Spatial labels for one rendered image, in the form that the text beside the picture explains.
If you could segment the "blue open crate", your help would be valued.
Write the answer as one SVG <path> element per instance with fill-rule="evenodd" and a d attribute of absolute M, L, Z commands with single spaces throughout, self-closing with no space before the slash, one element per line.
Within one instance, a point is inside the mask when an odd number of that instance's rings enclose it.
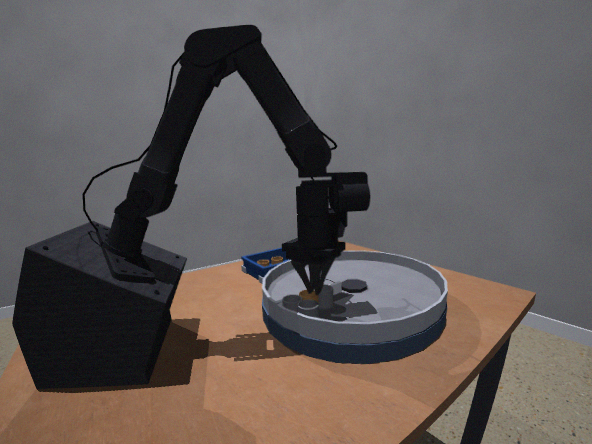
<path fill-rule="evenodd" d="M 250 274 L 251 276 L 253 276 L 259 280 L 258 276 L 264 277 L 269 270 L 271 270 L 274 267 L 276 267 L 277 265 L 281 264 L 281 263 L 278 263 L 278 264 L 271 265 L 271 258 L 278 257 L 278 256 L 283 257 L 283 262 L 286 262 L 289 260 L 289 259 L 286 259 L 286 251 L 282 252 L 282 248 L 243 256 L 243 265 L 244 265 L 244 267 L 246 267 L 246 273 Z M 263 267 L 263 266 L 259 265 L 257 263 L 257 261 L 259 261 L 259 260 L 269 260 L 269 266 Z"/>

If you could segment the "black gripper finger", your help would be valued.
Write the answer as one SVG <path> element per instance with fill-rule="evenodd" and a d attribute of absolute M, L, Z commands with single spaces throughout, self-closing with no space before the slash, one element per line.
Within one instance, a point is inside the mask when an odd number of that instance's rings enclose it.
<path fill-rule="evenodd" d="M 309 263 L 312 282 L 313 282 L 313 286 L 314 286 L 314 290 L 315 290 L 316 295 L 321 293 L 325 278 L 326 278 L 334 260 L 335 260 L 335 257 L 332 259 L 326 260 L 322 264 Z M 326 263 L 326 264 L 324 264 L 324 263 Z M 324 267 L 323 267 L 323 264 L 324 264 Z M 322 271 L 321 271 L 321 267 L 323 267 Z M 320 274 L 321 274 L 321 276 L 320 276 Z M 319 279 L 319 276 L 320 276 L 320 279 Z"/>
<path fill-rule="evenodd" d="M 302 279 L 308 293 L 311 294 L 314 291 L 314 286 L 313 286 L 313 282 L 312 282 L 312 277 L 311 277 L 309 265 L 308 265 L 308 267 L 309 267 L 310 280 L 308 279 L 308 276 L 307 276 L 307 273 L 305 270 L 305 266 L 309 263 L 291 260 L 291 264 L 293 265 L 293 267 L 295 268 L 295 270 L 299 274 L 300 278 Z"/>

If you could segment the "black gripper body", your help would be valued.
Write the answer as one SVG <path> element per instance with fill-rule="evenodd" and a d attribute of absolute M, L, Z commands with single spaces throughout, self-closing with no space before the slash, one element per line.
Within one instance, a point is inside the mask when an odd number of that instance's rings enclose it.
<path fill-rule="evenodd" d="M 336 251 L 335 257 L 341 256 L 341 252 L 345 250 L 345 242 L 337 241 L 328 245 L 328 217 L 329 213 L 310 216 L 309 221 L 306 221 L 304 215 L 298 214 L 298 238 L 282 244 L 282 251 L 286 251 L 286 259 L 322 264 L 333 258 Z"/>

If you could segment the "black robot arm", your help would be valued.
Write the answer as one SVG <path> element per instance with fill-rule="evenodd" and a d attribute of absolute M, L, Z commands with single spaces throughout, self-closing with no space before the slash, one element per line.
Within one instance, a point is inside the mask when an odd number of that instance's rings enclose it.
<path fill-rule="evenodd" d="M 276 70 L 261 38 L 254 25 L 202 29 L 187 38 L 175 87 L 147 155 L 133 174 L 126 199 L 115 208 L 111 229 L 96 229 L 113 278 L 154 281 L 155 275 L 141 254 L 149 224 L 146 217 L 164 212 L 171 205 L 179 165 L 203 106 L 214 86 L 218 88 L 221 80 L 235 71 L 274 125 L 298 168 L 298 178 L 333 179 L 302 181 L 296 187 L 297 214 L 309 221 L 310 216 L 329 213 L 331 245 L 343 237 L 347 212 L 369 208 L 367 173 L 326 172 L 331 149 Z"/>

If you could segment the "grey round turntable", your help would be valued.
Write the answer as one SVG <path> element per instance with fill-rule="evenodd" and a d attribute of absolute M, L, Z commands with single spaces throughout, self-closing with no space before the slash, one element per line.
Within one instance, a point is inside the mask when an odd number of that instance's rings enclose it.
<path fill-rule="evenodd" d="M 263 278 L 262 313 L 269 333 L 305 356 L 352 364 L 397 360 L 426 348 L 445 326 L 447 280 L 419 260 L 342 251 L 324 284 L 333 287 L 333 306 L 319 308 L 315 318 L 282 306 L 284 296 L 307 290 L 291 260 Z"/>

